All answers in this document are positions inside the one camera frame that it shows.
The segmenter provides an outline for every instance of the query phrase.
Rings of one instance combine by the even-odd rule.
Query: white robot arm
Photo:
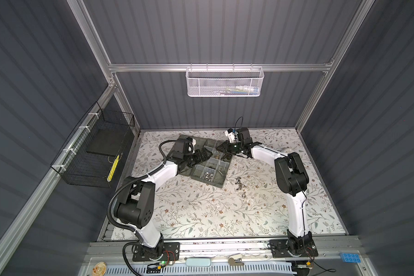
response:
[[[218,151],[236,156],[243,154],[246,158],[258,159],[275,167],[277,184],[287,198],[287,251],[292,256],[301,256],[305,253],[317,256],[312,234],[305,220],[305,191],[309,178],[298,153],[286,154],[266,147],[260,142],[253,142],[247,128],[236,131],[228,129],[225,135],[228,141],[217,147]]]
[[[275,167],[276,159],[288,156],[287,153],[278,152],[263,144],[252,147],[251,153],[254,159],[261,160],[273,167]],[[308,223],[304,221],[306,218],[306,211],[303,207],[306,201],[305,193],[297,193],[296,196],[286,193],[285,196],[288,206],[288,231],[297,238],[306,235],[310,229]]]
[[[300,256],[305,253],[306,247],[315,248],[305,220],[305,190],[309,179],[299,155],[295,152],[287,155],[259,142],[253,142],[246,128],[238,129],[233,134],[230,133],[231,131],[232,129],[226,131],[229,140],[217,147],[218,151],[237,156],[244,154],[248,158],[255,158],[270,164],[276,169],[277,184],[287,198],[289,225],[286,247],[288,252],[292,256]],[[194,140],[173,141],[175,151],[169,154],[169,158],[161,151],[160,145],[160,151],[164,157],[163,163],[139,178],[127,177],[111,199],[107,209],[109,222],[116,227],[131,230],[140,240],[146,256],[150,259],[162,256],[164,248],[164,238],[151,222],[155,191],[186,167],[193,167],[195,164],[208,160],[212,155],[205,148],[195,151]],[[131,198],[132,195],[138,193],[140,193],[138,200]],[[116,222],[114,217],[119,218],[122,224]],[[307,251],[307,253],[317,256],[316,250]]]

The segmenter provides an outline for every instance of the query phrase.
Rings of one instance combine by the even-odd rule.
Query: table surface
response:
[[[144,132],[132,175],[147,173],[162,162],[158,145],[185,134],[225,140],[222,130]],[[310,182],[305,203],[307,223],[313,234],[344,234],[334,207],[294,129],[251,129],[253,141],[301,156]],[[165,144],[168,152],[172,143]],[[247,188],[236,191],[236,178]],[[164,238],[215,238],[286,235],[287,202],[276,184],[275,169],[262,161],[234,156],[222,189],[177,175],[155,194],[153,223]],[[129,230],[115,228],[112,240],[134,239]]]

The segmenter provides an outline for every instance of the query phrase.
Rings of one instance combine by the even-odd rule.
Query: white mesh basket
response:
[[[195,71],[188,67],[185,76],[190,97],[257,97],[264,80],[262,68]]]

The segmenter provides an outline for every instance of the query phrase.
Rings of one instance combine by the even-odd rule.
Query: sorting tray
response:
[[[179,138],[187,137],[191,137],[196,140],[195,150],[205,147],[207,150],[212,152],[213,155],[209,158],[209,160],[195,165],[189,170],[183,170],[183,172],[180,174],[190,176],[190,178],[193,180],[197,180],[208,185],[222,188],[224,186],[224,182],[226,181],[227,171],[232,160],[231,154],[224,154],[216,150],[216,147],[221,145],[224,141],[217,141],[213,139],[206,139],[183,134],[179,136]]]

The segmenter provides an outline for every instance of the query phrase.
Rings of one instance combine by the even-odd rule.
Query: yellow label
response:
[[[107,182],[112,180],[113,174],[115,174],[116,165],[118,165],[118,161],[120,160],[120,156],[117,155],[115,161],[113,161],[112,168],[110,169],[109,176],[107,177]]]

